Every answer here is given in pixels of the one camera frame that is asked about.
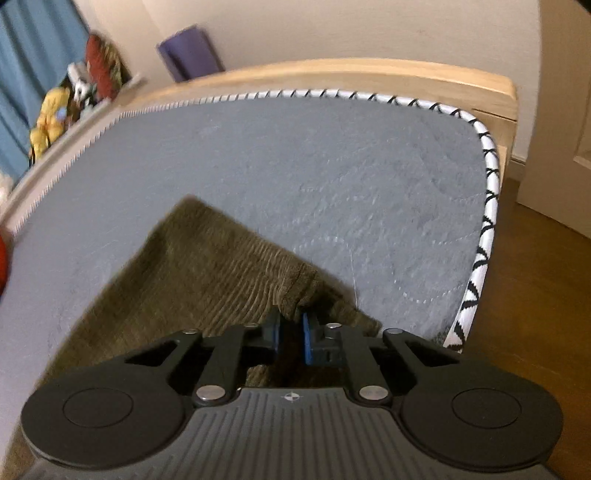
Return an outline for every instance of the purple yoga mat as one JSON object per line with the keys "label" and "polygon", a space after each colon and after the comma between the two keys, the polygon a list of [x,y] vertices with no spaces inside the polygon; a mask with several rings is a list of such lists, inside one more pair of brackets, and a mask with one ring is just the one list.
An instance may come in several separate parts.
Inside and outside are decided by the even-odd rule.
{"label": "purple yoga mat", "polygon": [[175,82],[185,82],[220,71],[205,33],[192,26],[157,46]]}

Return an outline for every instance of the corduroy blanket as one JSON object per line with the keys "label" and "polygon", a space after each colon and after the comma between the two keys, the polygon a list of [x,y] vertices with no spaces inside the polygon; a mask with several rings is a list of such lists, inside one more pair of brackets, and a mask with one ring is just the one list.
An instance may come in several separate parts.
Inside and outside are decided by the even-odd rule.
{"label": "corduroy blanket", "polygon": [[[188,197],[79,320],[40,384],[185,328],[216,336],[229,325],[261,323],[273,305],[294,322],[315,306],[327,321],[358,325],[367,335],[379,331],[312,265]],[[317,386],[335,382],[335,375],[294,363],[250,369],[246,384]],[[18,429],[0,479],[16,478],[32,462]]]}

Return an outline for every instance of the wooden floor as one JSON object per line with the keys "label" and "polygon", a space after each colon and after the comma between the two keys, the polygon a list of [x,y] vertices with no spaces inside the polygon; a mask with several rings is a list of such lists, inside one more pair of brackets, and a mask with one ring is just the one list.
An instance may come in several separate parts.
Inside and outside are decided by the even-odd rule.
{"label": "wooden floor", "polygon": [[501,194],[496,238],[465,354],[543,385],[564,430],[550,466],[591,479],[591,240]]}

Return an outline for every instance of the bed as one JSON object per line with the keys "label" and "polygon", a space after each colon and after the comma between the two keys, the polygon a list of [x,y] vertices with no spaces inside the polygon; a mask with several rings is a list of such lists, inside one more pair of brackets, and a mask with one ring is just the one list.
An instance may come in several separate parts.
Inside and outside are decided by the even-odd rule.
{"label": "bed", "polygon": [[325,270],[384,328],[461,351],[516,128],[509,79],[418,61],[307,60],[124,93],[1,212],[1,448],[76,319],[186,194]]}

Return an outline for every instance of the wooden bed frame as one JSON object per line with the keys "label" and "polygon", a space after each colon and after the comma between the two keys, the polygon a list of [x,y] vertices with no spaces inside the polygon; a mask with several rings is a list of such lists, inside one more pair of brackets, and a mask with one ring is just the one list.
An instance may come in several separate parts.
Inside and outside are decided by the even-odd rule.
{"label": "wooden bed frame", "polygon": [[96,122],[49,151],[20,181],[0,212],[0,226],[16,233],[38,201],[82,149],[126,112],[201,97],[273,89],[344,89],[419,98],[462,108],[495,138],[501,179],[517,130],[517,93],[506,77],[480,70],[412,60],[325,59],[234,70],[177,84],[145,96],[121,94]]}

